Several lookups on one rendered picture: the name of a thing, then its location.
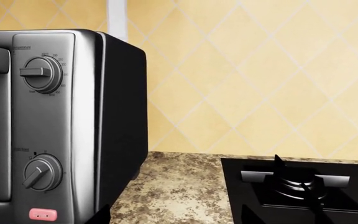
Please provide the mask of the black glass cooktop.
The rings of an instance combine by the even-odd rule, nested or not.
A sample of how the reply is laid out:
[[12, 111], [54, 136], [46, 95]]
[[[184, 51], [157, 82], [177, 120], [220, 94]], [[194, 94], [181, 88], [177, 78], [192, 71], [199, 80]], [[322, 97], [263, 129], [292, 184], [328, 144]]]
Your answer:
[[[221, 160], [227, 193], [234, 224], [242, 224], [242, 205], [247, 205], [259, 218], [260, 224], [314, 224], [314, 214], [310, 210], [263, 207], [257, 200], [250, 183], [243, 182], [241, 171], [244, 166], [267, 167], [273, 160], [228, 159]], [[323, 175], [349, 176], [347, 188], [342, 191], [358, 203], [358, 165], [321, 162], [288, 162], [290, 167], [309, 167]], [[358, 213], [326, 212], [334, 224], [358, 224]]]

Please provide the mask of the red oven power button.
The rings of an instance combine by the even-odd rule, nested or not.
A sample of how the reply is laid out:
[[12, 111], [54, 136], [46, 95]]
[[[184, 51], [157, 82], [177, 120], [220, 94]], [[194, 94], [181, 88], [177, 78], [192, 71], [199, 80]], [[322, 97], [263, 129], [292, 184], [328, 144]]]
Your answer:
[[29, 210], [29, 218], [31, 220], [40, 220], [45, 222], [55, 222], [58, 218], [56, 210], [46, 208], [31, 208]]

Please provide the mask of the black burner grate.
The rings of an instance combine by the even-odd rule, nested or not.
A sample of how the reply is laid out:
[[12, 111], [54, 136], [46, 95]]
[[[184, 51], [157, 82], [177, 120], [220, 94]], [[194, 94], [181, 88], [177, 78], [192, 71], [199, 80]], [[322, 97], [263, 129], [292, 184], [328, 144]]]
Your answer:
[[290, 167], [278, 155], [270, 166], [244, 166], [241, 171], [242, 181], [251, 184], [261, 206], [310, 210], [314, 224], [334, 224], [326, 212], [358, 213], [358, 203], [342, 191], [350, 178]]

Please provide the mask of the silver timer knob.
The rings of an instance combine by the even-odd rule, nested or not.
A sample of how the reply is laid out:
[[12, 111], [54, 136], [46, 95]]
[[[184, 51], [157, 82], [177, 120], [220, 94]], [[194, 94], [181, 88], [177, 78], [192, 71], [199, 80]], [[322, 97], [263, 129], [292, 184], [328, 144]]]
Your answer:
[[36, 192], [46, 192], [56, 188], [63, 177], [63, 168], [59, 160], [51, 154], [39, 154], [24, 167], [26, 189]]

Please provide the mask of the silver temperature knob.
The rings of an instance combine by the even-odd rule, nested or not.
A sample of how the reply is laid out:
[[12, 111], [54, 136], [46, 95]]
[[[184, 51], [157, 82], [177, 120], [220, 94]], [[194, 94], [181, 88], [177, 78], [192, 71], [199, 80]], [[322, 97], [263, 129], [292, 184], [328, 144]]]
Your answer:
[[61, 85], [63, 69], [56, 59], [42, 55], [26, 61], [19, 69], [19, 75], [30, 89], [41, 94], [49, 94]]

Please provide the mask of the stainless steel toaster oven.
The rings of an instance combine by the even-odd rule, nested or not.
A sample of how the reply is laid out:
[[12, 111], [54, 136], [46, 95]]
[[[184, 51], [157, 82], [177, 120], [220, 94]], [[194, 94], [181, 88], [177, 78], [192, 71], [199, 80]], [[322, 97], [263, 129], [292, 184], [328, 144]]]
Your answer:
[[[87, 29], [0, 31], [11, 56], [12, 194], [0, 224], [86, 224], [112, 207], [148, 154], [147, 59], [127, 42]], [[63, 69], [56, 91], [30, 89], [19, 69], [48, 55]], [[24, 167], [51, 154], [63, 177], [53, 190], [26, 189]], [[31, 220], [31, 208], [56, 210], [55, 222]]]

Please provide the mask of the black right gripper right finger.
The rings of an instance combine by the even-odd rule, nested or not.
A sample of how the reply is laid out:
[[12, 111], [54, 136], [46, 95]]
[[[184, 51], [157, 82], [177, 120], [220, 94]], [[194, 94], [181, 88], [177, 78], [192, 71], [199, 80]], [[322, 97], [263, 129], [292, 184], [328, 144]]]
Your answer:
[[242, 205], [241, 222], [242, 224], [260, 224], [260, 218], [247, 205]]

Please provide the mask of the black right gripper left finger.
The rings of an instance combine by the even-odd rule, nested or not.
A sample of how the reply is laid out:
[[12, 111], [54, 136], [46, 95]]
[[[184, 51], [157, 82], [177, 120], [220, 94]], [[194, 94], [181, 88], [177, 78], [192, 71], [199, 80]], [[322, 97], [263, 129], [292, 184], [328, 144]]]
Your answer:
[[111, 207], [109, 205], [103, 206], [86, 222], [86, 224], [110, 224], [110, 208]]

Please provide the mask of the white vertical wall strip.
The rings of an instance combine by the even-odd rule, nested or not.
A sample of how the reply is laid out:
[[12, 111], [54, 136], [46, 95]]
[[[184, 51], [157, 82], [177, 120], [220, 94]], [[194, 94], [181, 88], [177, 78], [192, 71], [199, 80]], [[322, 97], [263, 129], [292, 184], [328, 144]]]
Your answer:
[[107, 0], [108, 34], [127, 42], [127, 1]]

